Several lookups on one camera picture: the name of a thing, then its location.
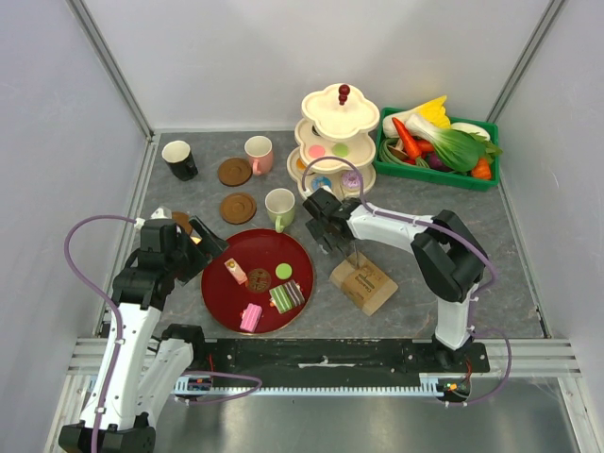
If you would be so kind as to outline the blue white orange donut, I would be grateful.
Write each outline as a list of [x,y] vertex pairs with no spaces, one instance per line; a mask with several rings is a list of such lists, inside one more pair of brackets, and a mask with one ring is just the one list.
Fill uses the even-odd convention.
[[311,188],[316,191],[322,187],[331,188],[332,184],[330,179],[327,176],[315,176],[311,181]]

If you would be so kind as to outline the red layered cake slice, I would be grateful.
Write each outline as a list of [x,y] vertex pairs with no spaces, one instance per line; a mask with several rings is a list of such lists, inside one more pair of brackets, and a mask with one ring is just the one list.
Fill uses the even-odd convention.
[[237,261],[234,259],[228,259],[225,261],[225,267],[239,285],[244,285],[247,283],[247,274]]

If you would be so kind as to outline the purple sprinkled donut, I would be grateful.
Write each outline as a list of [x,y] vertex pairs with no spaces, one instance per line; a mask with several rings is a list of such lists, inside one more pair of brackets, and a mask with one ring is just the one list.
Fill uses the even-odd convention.
[[347,171],[341,173],[341,184],[347,191],[356,191],[361,187],[363,180],[362,176],[359,176],[354,171]]

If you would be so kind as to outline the orange glazed donut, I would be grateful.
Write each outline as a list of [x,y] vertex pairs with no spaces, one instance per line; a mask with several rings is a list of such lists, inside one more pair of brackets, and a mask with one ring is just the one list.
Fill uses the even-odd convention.
[[306,170],[307,166],[304,164],[304,162],[301,159],[298,159],[296,161],[296,168],[299,172],[303,173]]

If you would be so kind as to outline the pink sandwich cookie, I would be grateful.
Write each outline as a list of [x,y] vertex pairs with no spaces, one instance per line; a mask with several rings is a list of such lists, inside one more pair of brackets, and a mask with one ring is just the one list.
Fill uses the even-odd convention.
[[324,146],[316,144],[309,148],[308,153],[312,159],[319,159],[325,155],[326,149]]

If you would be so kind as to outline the green sandwich cookie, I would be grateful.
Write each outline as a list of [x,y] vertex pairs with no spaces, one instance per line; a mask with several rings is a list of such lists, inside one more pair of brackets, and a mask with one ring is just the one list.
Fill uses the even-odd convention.
[[275,274],[279,279],[287,280],[292,276],[293,268],[289,263],[282,262],[276,267]]
[[345,158],[349,154],[349,147],[345,143],[336,143],[332,146],[331,152],[336,157]]

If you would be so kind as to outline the metal serving tongs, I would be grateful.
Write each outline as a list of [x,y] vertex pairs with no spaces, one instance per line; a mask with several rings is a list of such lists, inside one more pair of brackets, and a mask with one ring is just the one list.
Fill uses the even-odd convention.
[[350,241],[345,246],[344,258],[354,269],[359,269],[361,267],[359,249],[355,240]]

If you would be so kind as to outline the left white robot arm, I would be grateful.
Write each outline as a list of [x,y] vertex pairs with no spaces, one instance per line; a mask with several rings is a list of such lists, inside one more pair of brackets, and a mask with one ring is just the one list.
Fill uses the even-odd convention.
[[196,216],[186,226],[158,208],[144,220],[131,220],[140,244],[99,294],[111,310],[109,334],[91,396],[75,424],[59,433],[67,452],[151,452],[159,414],[185,369],[207,362],[203,330],[174,324],[162,334],[149,367],[143,365],[155,326],[177,284],[186,284],[227,250]]

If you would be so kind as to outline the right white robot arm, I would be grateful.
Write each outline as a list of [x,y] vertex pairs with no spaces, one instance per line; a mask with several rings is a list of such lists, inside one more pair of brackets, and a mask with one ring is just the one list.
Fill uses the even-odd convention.
[[437,297],[434,364],[450,372],[465,362],[472,343],[470,311],[488,258],[457,214],[442,210],[435,216],[411,216],[361,198],[339,200],[325,188],[308,195],[303,207],[311,216],[306,227],[326,253],[359,240],[413,255]]

